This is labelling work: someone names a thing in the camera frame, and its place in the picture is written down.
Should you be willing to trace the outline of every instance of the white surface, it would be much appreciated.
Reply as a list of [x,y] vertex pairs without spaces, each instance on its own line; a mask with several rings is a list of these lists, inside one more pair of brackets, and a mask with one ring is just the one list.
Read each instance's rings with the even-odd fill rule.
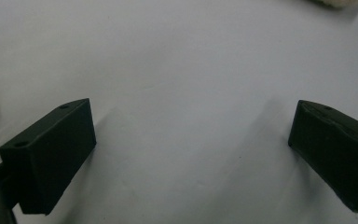
[[286,144],[299,99],[358,119],[358,8],[0,0],[0,145],[89,97],[98,145],[27,223],[358,223]]

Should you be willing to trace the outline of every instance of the screw hole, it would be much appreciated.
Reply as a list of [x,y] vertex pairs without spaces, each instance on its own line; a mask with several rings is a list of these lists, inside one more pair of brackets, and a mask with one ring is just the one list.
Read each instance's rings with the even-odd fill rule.
[[29,144],[29,142],[27,142],[27,141],[19,142],[19,143],[16,143],[16,144],[14,145],[14,147],[25,147],[25,146],[27,146],[28,144]]

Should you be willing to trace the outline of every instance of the mounting hole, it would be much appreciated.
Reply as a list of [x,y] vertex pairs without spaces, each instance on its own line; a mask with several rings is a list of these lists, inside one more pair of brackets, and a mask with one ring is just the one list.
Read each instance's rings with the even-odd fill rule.
[[29,144],[27,141],[19,142],[14,145],[14,147],[25,147]]

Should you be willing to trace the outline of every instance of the white table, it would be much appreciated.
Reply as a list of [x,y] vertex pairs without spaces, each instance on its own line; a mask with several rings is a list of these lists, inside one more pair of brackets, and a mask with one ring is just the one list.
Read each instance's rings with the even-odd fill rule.
[[0,146],[86,97],[95,151],[19,224],[358,223],[286,144],[300,99],[358,119],[358,7],[0,0]]

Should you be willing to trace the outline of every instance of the beige object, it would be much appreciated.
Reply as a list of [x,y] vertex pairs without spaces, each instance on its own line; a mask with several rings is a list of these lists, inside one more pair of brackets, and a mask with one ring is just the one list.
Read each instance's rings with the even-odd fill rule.
[[328,6],[338,7],[338,8],[348,7],[351,5],[358,4],[358,0],[319,0],[319,1],[325,3]]

